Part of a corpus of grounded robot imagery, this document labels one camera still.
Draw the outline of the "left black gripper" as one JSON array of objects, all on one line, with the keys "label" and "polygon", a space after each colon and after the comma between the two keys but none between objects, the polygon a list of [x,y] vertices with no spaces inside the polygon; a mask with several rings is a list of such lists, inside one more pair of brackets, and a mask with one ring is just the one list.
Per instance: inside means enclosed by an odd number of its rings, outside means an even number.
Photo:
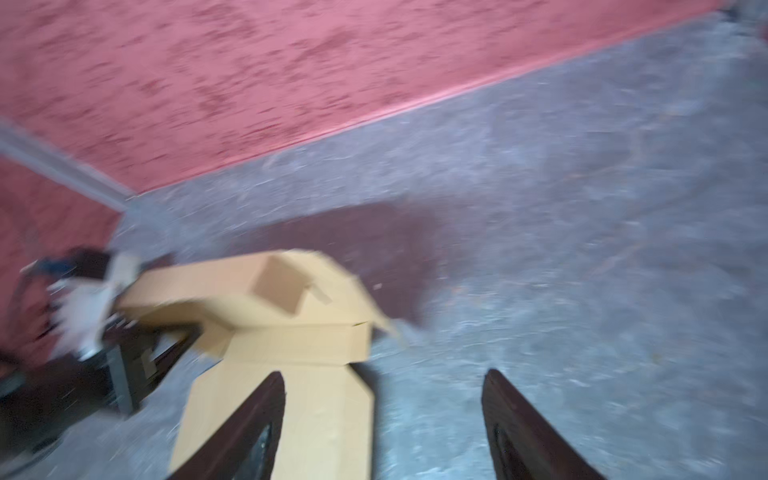
[{"label": "left black gripper", "polygon": [[3,356],[1,454],[39,450],[101,410],[135,414],[200,335],[194,323],[112,326],[84,360],[68,354],[24,369]]}]

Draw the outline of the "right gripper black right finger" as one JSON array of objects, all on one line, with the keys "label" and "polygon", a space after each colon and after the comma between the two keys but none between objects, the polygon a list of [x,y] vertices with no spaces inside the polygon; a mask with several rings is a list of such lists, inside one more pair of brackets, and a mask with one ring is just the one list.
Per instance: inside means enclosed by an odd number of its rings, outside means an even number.
[{"label": "right gripper black right finger", "polygon": [[603,477],[497,369],[485,375],[481,406],[498,480]]}]

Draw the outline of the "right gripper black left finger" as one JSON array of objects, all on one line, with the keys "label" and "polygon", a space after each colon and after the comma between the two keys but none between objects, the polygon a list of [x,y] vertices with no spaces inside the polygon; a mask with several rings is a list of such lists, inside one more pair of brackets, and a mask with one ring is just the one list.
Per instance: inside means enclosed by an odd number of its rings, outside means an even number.
[{"label": "right gripper black left finger", "polygon": [[269,480],[286,407],[281,373],[271,372],[170,480]]}]

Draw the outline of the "brown cardboard box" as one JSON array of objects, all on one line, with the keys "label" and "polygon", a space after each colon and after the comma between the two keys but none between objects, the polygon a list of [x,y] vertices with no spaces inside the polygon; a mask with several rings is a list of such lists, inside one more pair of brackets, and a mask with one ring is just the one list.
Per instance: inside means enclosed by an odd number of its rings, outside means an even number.
[{"label": "brown cardboard box", "polygon": [[192,384],[172,469],[276,371],[286,406],[273,477],[370,477],[375,396],[354,365],[393,325],[333,259],[279,250],[152,269],[117,308],[144,325],[199,324],[195,346],[216,360]]}]

